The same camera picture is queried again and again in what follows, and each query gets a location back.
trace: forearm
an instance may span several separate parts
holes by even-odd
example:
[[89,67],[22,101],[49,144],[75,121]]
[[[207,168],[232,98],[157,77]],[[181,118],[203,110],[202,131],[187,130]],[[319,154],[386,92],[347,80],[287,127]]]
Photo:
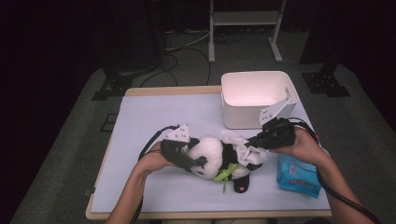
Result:
[[[360,200],[352,191],[333,160],[326,160],[317,167],[324,183],[329,188],[348,198],[350,201],[361,205]],[[330,193],[326,193],[335,223],[373,223],[368,217],[356,209],[334,198]]]
[[136,168],[131,172],[119,201],[108,217],[106,224],[129,224],[142,198],[148,172]]

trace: white storage box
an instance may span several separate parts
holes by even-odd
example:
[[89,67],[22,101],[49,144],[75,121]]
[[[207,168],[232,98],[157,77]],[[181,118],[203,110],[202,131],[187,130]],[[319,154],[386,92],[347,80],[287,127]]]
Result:
[[229,129],[259,129],[260,112],[269,105],[291,102],[277,115],[288,118],[300,100],[289,76],[280,71],[227,73],[221,77],[224,124]]

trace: panda head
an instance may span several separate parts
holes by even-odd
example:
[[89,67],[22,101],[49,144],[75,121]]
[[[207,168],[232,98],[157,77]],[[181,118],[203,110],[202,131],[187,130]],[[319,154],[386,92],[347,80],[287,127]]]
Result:
[[191,171],[202,178],[215,178],[222,165],[222,150],[222,143],[217,137],[201,137],[199,143],[189,149],[186,154],[193,160],[206,159],[207,163],[203,166],[194,165]]

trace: blue tissue pack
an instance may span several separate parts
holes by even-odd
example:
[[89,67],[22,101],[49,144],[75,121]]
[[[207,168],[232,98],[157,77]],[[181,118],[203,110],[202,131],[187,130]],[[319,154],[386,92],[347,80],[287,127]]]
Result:
[[317,198],[321,189],[317,168],[290,155],[278,156],[276,182],[281,189],[297,191]]

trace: stuffed panda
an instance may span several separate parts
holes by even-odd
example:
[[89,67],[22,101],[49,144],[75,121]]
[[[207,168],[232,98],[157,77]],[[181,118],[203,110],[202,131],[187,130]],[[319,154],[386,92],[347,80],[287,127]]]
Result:
[[195,161],[204,159],[206,163],[193,165],[191,171],[205,179],[224,181],[224,186],[232,180],[235,192],[246,192],[250,172],[260,168],[266,160],[263,148],[247,148],[246,142],[232,131],[224,131],[222,140],[210,135],[199,138],[199,143],[187,150],[186,155]]

